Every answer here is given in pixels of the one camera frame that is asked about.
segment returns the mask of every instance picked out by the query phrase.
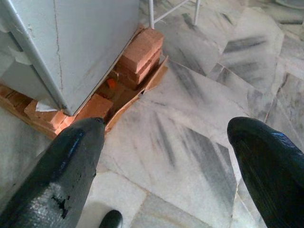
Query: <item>white metal cabinet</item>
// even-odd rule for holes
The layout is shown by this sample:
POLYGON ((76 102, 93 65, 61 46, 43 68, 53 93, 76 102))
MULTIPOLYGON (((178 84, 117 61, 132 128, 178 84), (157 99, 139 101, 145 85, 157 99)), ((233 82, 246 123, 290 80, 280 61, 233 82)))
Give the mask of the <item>white metal cabinet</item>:
MULTIPOLYGON (((134 34, 138 8, 139 0, 0 0, 0 18, 37 71, 39 97, 45 91, 50 105, 74 114, 134 34)), ((33 82, 0 75, 12 81, 22 82, 17 91, 33 82)))

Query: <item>metal leg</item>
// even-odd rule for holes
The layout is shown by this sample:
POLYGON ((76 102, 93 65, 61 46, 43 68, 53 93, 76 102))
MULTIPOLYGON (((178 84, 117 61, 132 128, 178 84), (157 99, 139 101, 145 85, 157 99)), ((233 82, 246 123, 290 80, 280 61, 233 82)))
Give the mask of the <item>metal leg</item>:
POLYGON ((200 0, 196 0, 195 15, 194 15, 194 25, 198 24, 199 12, 200 12, 199 10, 200 10, 200 0))
POLYGON ((149 0, 149 24, 154 29, 154 4, 153 0, 149 0))
POLYGON ((181 7, 182 5, 186 4, 188 1, 190 1, 190 0, 184 0, 184 1, 182 1, 180 4, 176 5, 171 10, 169 10, 165 14, 161 15, 159 18, 155 19, 154 23, 160 21, 161 19, 163 19, 164 17, 166 17, 167 15, 169 15, 170 13, 172 13, 173 11, 175 11, 176 9, 178 9, 179 7, 181 7))

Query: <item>marble floor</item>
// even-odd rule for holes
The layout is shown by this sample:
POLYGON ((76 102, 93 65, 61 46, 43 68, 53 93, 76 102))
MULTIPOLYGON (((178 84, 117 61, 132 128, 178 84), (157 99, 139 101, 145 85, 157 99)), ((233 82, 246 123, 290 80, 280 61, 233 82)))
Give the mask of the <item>marble floor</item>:
MULTIPOLYGON (((154 13, 179 2, 155 0, 154 13)), ((226 129, 253 117, 304 151, 304 11, 275 0, 201 4, 197 26, 194 1, 156 23, 169 70, 108 134, 78 228, 97 228, 111 209, 124 228, 266 227, 226 129)), ((1 198, 50 142, 2 109, 0 126, 1 198)))

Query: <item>marble tile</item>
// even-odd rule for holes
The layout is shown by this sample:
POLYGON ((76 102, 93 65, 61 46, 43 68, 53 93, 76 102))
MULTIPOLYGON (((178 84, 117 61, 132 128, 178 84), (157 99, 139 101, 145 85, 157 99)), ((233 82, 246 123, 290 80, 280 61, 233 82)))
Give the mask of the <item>marble tile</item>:
MULTIPOLYGON (((176 1, 155 3, 156 17, 176 5, 176 1)), ((141 17, 148 17, 148 5, 141 3, 141 17)), ((170 59, 206 75, 223 52, 238 17, 201 7, 198 25, 193 25, 195 4, 188 2, 155 24, 155 29, 165 35, 164 54, 170 59)))
POLYGON ((276 69, 275 69, 275 78, 272 82, 271 93, 276 95, 282 83, 284 82, 286 73, 290 70, 286 61, 282 58, 277 58, 276 60, 276 69))
POLYGON ((284 133, 300 150, 304 151, 304 143, 295 131, 279 100, 274 99, 265 123, 275 130, 284 133))
POLYGON ((243 179, 237 186, 230 228, 266 228, 243 179))
POLYGON ((227 125, 248 116, 246 97, 177 63, 169 61, 161 84, 139 103, 169 116, 188 128, 228 146, 227 125))
POLYGON ((206 75, 219 59, 219 48, 214 42, 187 30, 176 29, 166 22, 156 24, 155 29, 165 35, 164 55, 201 75, 206 75))
POLYGON ((280 54, 286 72, 304 80, 304 42, 285 36, 280 54))
POLYGON ((298 24, 279 24, 281 30, 288 36, 301 40, 302 25, 298 24))
POLYGON ((265 120, 275 97, 274 94, 271 92, 259 92, 251 84, 245 82, 242 78, 220 64, 217 64, 207 77, 227 86, 238 94, 239 97, 246 98, 249 108, 248 115, 250 117, 261 121, 265 120))
POLYGON ((228 149, 173 119, 135 103, 100 161, 212 227, 229 227, 236 179, 228 149))
POLYGON ((132 222, 131 228, 211 228, 179 208, 164 200, 149 195, 139 213, 132 222))
POLYGON ((0 107, 0 199, 50 140, 0 107))
POLYGON ((300 40, 304 41, 304 22, 301 26, 299 37, 300 37, 300 40))
POLYGON ((277 23, 284 25, 302 24, 304 13, 300 9, 292 9, 277 4, 274 0, 246 0, 247 7, 260 7, 277 23))
POLYGON ((277 99, 282 104, 302 145, 304 144, 304 81, 287 74, 280 87, 277 99))
POLYGON ((278 4, 287 6, 293 9, 304 10, 304 3, 301 0, 275 0, 278 4))
POLYGON ((224 14, 239 16, 244 10, 240 0, 204 0, 202 6, 224 14))
POLYGON ((113 209, 123 215, 123 228, 129 228, 146 196, 146 191, 126 178, 99 166, 77 228, 98 228, 113 209))
POLYGON ((263 10, 246 8, 219 61, 262 93, 271 89, 284 34, 263 10))

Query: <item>orange object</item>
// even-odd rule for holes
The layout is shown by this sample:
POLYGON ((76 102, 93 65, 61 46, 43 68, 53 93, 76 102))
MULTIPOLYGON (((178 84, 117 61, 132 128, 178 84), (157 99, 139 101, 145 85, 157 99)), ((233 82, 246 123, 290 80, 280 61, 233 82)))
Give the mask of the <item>orange object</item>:
POLYGON ((115 89, 116 88, 117 83, 116 83, 115 79, 109 78, 106 82, 107 82, 110 89, 115 89))

